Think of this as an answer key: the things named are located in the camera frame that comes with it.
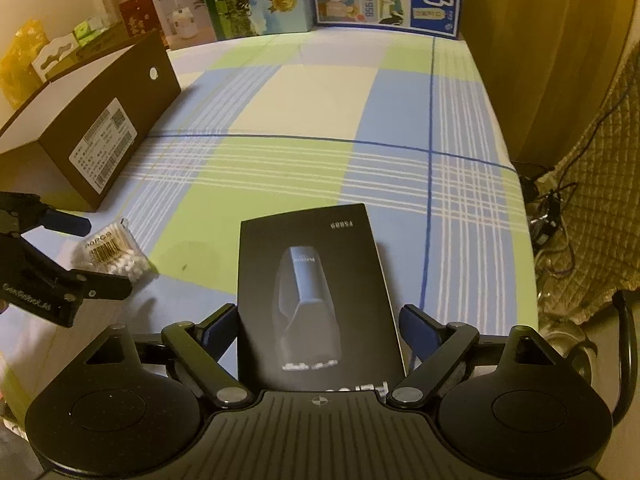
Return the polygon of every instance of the black box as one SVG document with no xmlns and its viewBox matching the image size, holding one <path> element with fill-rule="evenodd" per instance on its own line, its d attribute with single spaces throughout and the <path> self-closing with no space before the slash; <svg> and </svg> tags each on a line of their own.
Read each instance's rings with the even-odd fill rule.
<svg viewBox="0 0 640 480">
<path fill-rule="evenodd" d="M 254 392 L 384 396 L 404 365 L 363 204 L 242 222 L 239 379 Z"/>
</svg>

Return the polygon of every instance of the electric shaver image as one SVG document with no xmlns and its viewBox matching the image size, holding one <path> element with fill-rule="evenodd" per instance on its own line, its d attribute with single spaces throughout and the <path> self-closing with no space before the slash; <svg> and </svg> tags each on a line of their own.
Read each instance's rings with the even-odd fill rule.
<svg viewBox="0 0 640 480">
<path fill-rule="evenodd" d="M 284 251 L 273 295 L 276 355 L 283 370 L 318 370 L 341 358 L 334 302 L 313 247 Z"/>
</svg>

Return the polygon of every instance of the checkered bedsheet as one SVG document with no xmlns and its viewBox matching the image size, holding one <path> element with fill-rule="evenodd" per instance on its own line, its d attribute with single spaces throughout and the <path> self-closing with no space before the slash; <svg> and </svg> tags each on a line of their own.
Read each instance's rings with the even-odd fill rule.
<svg viewBox="0 0 640 480">
<path fill-rule="evenodd" d="M 87 302 L 71 330 L 3 314 L 17 412 L 108 322 L 154 332 L 233 301 L 240 222 L 288 210 L 365 203 L 396 310 L 537 325 L 520 186 L 463 41 L 322 28 L 171 58 L 184 91 L 90 215 L 129 219 L 160 276 L 124 306 Z M 62 262 L 74 243 L 30 239 Z"/>
</svg>

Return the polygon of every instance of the barcode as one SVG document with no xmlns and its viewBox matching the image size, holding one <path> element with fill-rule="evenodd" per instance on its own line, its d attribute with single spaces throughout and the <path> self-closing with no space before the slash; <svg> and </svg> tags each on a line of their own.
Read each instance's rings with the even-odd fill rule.
<svg viewBox="0 0 640 480">
<path fill-rule="evenodd" d="M 115 113 L 111 116 L 111 120 L 116 128 L 119 128 L 120 125 L 124 122 L 124 113 L 122 112 L 122 108 L 118 108 Z"/>
<path fill-rule="evenodd" d="M 120 143 L 116 146 L 116 149 L 113 150 L 113 153 L 111 153 L 111 156 L 109 157 L 109 160 L 107 160 L 107 163 L 104 165 L 104 168 L 102 168 L 100 175 L 95 177 L 95 183 L 98 186 L 102 186 L 102 184 L 104 184 L 104 181 L 109 179 L 111 173 L 113 172 L 113 167 L 120 161 L 122 152 L 127 149 L 127 146 L 130 142 L 131 134 L 127 130 Z"/>
<path fill-rule="evenodd" d="M 89 128 L 89 131 L 84 134 L 84 137 L 82 138 L 84 142 L 86 142 L 87 144 L 91 143 L 91 139 L 94 138 L 94 135 L 98 132 L 100 127 L 104 124 L 104 121 L 109 119 L 110 115 L 111 113 L 108 109 L 106 109 L 100 114 L 100 117 L 98 117 L 95 120 L 94 124 L 91 125 L 91 127 Z"/>
<path fill-rule="evenodd" d="M 94 264 L 103 264 L 118 256 L 122 250 L 115 240 L 107 240 L 101 246 L 91 249 L 89 256 Z"/>
</svg>

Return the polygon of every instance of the yellow plastic bag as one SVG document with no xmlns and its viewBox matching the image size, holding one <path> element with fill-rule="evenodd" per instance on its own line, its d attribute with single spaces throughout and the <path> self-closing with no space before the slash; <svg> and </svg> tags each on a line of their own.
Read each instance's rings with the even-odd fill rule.
<svg viewBox="0 0 640 480">
<path fill-rule="evenodd" d="M 0 88 L 14 110 L 42 85 L 31 63 L 47 43 L 42 22 L 29 20 L 15 33 L 9 50 L 0 59 Z"/>
</svg>

